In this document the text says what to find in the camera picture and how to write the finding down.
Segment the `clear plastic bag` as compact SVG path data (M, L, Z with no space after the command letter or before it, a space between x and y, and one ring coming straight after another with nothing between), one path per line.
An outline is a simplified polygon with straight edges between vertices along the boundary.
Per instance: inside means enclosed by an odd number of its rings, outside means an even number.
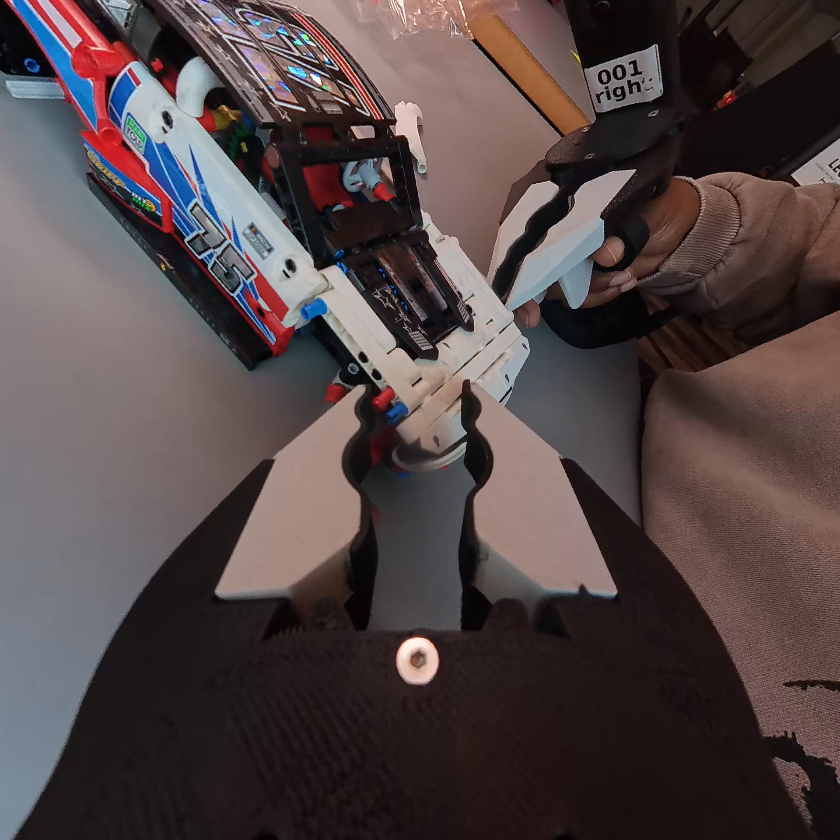
M524 1L353 1L359 21L381 23L394 39L424 31L474 37L471 25L524 10Z

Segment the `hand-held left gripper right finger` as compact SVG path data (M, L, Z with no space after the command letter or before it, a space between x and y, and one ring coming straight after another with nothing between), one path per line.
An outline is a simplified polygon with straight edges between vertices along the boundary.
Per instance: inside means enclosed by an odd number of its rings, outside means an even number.
M515 600L539 626L555 598L614 599L616 584L559 453L477 383L461 396L464 456L475 485L458 545L461 626L482 627Z

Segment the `white wheel arch piece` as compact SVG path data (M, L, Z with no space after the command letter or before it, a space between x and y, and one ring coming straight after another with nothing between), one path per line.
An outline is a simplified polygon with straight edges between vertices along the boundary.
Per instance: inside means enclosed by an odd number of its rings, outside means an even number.
M394 114L395 133L407 140L416 172L425 175L427 157L420 137L420 127L424 120L422 110L413 101L400 101L394 106Z

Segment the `grey desk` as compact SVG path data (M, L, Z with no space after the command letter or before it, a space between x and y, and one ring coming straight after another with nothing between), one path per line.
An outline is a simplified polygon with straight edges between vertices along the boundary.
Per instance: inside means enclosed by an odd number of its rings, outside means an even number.
M509 188L558 139L468 38L393 40L345 2L296 2L390 103L423 111L423 209L488 268ZM1 834L43 789L136 596L255 468L320 416L336 365L309 335L254 371L85 182L76 111L2 82ZM577 350L540 325L507 407L640 522L635 345ZM375 469L371 627L457 628L459 460Z

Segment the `person's right forearm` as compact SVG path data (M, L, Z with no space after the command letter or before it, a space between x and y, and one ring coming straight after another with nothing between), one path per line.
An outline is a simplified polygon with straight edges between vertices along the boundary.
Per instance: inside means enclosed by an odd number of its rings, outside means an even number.
M839 309L839 187L725 172L675 179L696 222L640 286L751 345Z

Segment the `person's beige sweatshirt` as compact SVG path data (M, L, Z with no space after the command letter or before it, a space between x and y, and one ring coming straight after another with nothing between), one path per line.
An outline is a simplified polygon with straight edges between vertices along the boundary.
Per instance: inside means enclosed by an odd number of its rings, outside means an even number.
M647 399L647 534L738 669L775 766L838 838L838 313Z

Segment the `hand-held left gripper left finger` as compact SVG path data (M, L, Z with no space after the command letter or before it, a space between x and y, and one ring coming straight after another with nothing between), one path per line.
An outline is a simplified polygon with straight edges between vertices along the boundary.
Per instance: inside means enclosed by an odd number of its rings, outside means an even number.
M284 447L239 535L215 595L288 599L299 618L330 598L367 627L378 551L370 499L371 388L357 385Z

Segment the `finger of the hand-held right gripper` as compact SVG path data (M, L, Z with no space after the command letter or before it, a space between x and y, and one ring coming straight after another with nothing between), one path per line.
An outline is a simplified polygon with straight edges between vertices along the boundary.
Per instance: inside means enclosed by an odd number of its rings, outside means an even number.
M566 216L525 258L510 296L498 296L508 310L516 310L531 300L542 300L555 282L561 284L571 308L582 305L590 289L592 255L606 239L603 214L635 174L635 170L609 171L573 187L572 192L559 185L566 194ZM509 202L502 221L531 184L516 202Z
M503 219L488 281L498 296L510 296L522 263L550 228L566 216L566 194L552 181L531 184Z

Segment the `brick-built toy race car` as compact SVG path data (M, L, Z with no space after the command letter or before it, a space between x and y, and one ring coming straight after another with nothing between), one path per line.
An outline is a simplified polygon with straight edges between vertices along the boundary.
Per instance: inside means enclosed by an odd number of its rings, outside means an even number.
M464 382L508 402L529 342L421 207L394 110L288 2L2 2L2 73L82 122L87 180L245 366L309 324L373 388L403 470L466 449Z

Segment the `white marker sign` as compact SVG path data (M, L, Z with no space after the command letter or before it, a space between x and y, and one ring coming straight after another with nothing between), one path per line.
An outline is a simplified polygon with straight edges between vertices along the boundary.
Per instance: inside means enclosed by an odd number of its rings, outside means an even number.
M837 139L794 170L791 173L791 179L799 186L817 183L838 185L840 180L839 149L840 139Z

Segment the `person's right hand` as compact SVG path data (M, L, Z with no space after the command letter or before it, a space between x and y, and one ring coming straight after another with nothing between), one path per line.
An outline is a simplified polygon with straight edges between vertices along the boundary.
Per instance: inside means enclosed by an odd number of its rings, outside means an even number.
M672 180L662 195L643 206L640 217L645 221L649 237L635 261L622 271L591 273L589 294L582 309L597 308L634 289L638 282L654 274L661 264L678 248L692 229L700 213L700 196L688 182ZM619 237L609 237L592 255L594 262L612 267L623 259L624 243ZM560 301L568 307L559 282L546 290L542 302ZM541 319L540 303L531 300L519 307L514 317L523 328L534 328Z

